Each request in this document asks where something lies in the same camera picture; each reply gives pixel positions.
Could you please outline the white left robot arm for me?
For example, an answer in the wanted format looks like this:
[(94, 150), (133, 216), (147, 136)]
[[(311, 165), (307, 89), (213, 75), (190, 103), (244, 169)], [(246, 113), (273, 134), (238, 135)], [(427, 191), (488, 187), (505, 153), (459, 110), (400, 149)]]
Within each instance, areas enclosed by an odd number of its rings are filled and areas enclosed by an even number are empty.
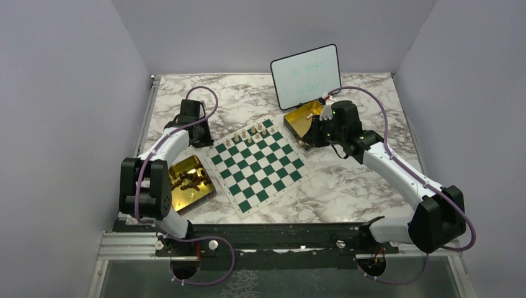
[(192, 224), (172, 205), (169, 168), (186, 148), (212, 144), (205, 103), (184, 99), (179, 114), (164, 126), (154, 145), (121, 163), (119, 211), (172, 238), (171, 246), (180, 255), (192, 252), (195, 238)]

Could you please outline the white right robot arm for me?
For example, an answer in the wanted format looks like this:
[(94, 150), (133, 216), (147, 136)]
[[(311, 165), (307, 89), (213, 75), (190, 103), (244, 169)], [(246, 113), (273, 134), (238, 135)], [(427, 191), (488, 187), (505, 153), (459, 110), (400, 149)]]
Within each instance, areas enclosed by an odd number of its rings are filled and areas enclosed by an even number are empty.
[(367, 222), (358, 235), (359, 247), (372, 253), (382, 243), (413, 244), (424, 253), (443, 248), (466, 232), (463, 193), (456, 186), (443, 187), (399, 158), (373, 130), (364, 130), (357, 106), (339, 101), (324, 106), (320, 114), (301, 116), (305, 126), (301, 141), (311, 147), (342, 147), (352, 157), (379, 174), (411, 206), (409, 217), (380, 217)]

